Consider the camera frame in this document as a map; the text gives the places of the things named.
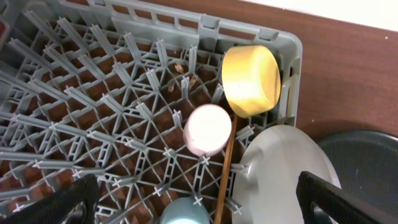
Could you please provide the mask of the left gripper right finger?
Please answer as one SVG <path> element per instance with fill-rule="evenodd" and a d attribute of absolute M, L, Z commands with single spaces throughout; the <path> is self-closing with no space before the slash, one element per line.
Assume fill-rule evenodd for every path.
<path fill-rule="evenodd" d="M 296 196 L 305 224 L 331 223 L 332 220 L 337 223 L 397 223 L 397 218 L 308 171 L 299 175 Z"/>

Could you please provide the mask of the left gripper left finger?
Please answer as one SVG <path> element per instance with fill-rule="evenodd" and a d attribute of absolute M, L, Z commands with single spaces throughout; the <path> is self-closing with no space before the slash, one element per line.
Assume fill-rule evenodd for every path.
<path fill-rule="evenodd" d="M 84 176 L 31 206 L 1 220 L 1 224 L 95 222 L 100 187 L 95 176 Z"/>

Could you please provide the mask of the grey round plate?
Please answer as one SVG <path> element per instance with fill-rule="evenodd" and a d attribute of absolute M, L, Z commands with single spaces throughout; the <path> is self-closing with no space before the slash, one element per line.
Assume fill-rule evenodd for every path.
<path fill-rule="evenodd" d="M 303 223 L 296 196 L 299 175 L 309 171 L 339 187 L 340 181 L 329 158 L 303 131 L 277 125 L 258 134 L 245 150 L 237 173 L 233 200 L 242 209 L 233 223 Z"/>

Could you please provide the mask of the blue plastic cup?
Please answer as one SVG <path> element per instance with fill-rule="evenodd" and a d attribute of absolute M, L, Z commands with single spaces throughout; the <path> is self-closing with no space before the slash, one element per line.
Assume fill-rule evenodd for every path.
<path fill-rule="evenodd" d="M 182 197 L 168 204 L 160 217 L 160 224 L 210 224 L 205 207 L 194 204 L 191 197 Z"/>

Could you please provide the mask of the pink plastic cup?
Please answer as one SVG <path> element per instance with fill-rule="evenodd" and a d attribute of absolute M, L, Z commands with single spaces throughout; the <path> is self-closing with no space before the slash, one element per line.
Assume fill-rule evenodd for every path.
<path fill-rule="evenodd" d="M 188 117 L 183 140 L 194 155 L 211 157 L 225 147 L 231 131 L 232 122 L 226 110 L 218 105 L 205 104 Z"/>

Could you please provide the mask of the yellow bowl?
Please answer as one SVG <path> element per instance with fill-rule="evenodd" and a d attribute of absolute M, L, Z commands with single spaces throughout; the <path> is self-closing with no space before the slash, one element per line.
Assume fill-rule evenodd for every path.
<path fill-rule="evenodd" d="M 279 67 L 265 46 L 230 48 L 222 61 L 221 79 L 228 104 L 242 118 L 269 111 L 279 101 Z"/>

